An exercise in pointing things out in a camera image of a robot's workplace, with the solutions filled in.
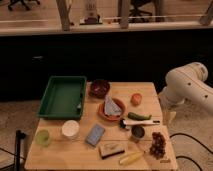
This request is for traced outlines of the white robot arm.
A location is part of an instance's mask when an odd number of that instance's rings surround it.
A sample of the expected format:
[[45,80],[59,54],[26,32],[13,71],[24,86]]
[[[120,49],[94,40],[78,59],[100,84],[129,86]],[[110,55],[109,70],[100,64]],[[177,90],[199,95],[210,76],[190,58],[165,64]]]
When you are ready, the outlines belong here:
[[213,114],[213,88],[205,84],[207,78],[208,70],[200,62],[174,68],[166,74],[166,86],[158,94],[164,125],[170,124],[176,116],[172,108],[186,99]]

